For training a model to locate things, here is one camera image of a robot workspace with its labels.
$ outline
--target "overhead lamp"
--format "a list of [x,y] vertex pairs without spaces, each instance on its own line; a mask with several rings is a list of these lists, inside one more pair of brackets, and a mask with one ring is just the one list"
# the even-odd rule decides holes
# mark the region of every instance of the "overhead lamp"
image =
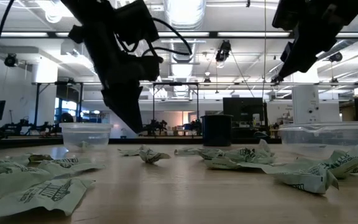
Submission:
[[61,1],[35,1],[45,11],[45,18],[50,23],[58,23],[63,17],[74,17]]
[[[205,44],[205,40],[186,40],[189,44]],[[182,44],[182,40],[161,40],[161,43],[163,44]]]
[[271,9],[271,10],[277,10],[277,6],[264,6],[263,4],[251,4],[248,5],[247,3],[208,3],[206,7],[257,7],[262,9]]
[[72,116],[75,116],[75,111],[73,111],[73,110],[69,110],[68,113]]
[[[208,37],[209,32],[179,32],[182,37]],[[158,32],[160,37],[178,38],[174,32]]]
[[58,37],[68,37],[68,32],[57,32],[55,34]]
[[89,82],[89,83],[83,83],[84,85],[102,85],[100,82]]
[[289,32],[218,32],[218,37],[289,37]]
[[104,100],[83,100],[82,102],[103,102]]
[[1,37],[48,37],[46,32],[2,32]]
[[336,38],[358,38],[358,32],[340,32]]

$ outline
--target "clear plastic container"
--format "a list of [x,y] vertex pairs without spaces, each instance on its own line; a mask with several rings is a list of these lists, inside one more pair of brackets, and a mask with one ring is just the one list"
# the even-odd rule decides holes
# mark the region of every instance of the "clear plastic container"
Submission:
[[304,156],[328,158],[336,149],[348,151],[358,144],[358,121],[284,124],[278,134],[285,149]]
[[106,149],[112,125],[99,123],[62,123],[63,142],[69,151]]

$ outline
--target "black cylinder container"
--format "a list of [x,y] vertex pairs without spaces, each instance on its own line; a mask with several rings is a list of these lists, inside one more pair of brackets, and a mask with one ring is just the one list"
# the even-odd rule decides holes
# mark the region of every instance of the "black cylinder container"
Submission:
[[206,115],[201,118],[204,146],[231,145],[231,115]]

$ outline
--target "wooden table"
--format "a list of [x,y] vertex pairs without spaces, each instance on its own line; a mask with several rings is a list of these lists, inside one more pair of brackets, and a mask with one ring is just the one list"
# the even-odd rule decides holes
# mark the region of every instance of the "wooden table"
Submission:
[[[84,156],[108,165],[82,177],[96,180],[70,217],[63,212],[35,209],[0,218],[0,223],[358,223],[358,174],[314,195],[281,184],[257,170],[209,170],[198,156],[175,157],[185,146],[156,145],[172,158],[156,165],[139,157],[121,157],[116,151],[136,145],[111,145],[107,151],[66,153],[62,146],[0,150],[0,158],[25,152],[54,158]],[[279,162],[297,155],[271,145]]]

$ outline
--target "plastic bin lid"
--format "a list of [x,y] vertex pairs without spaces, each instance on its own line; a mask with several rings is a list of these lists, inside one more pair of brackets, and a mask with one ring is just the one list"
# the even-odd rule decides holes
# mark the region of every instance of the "plastic bin lid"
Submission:
[[346,129],[358,129],[358,121],[315,124],[283,124],[280,125],[279,131],[306,131],[309,133],[319,133],[322,131],[338,131]]
[[101,123],[60,123],[61,128],[112,128],[112,124],[101,124]]

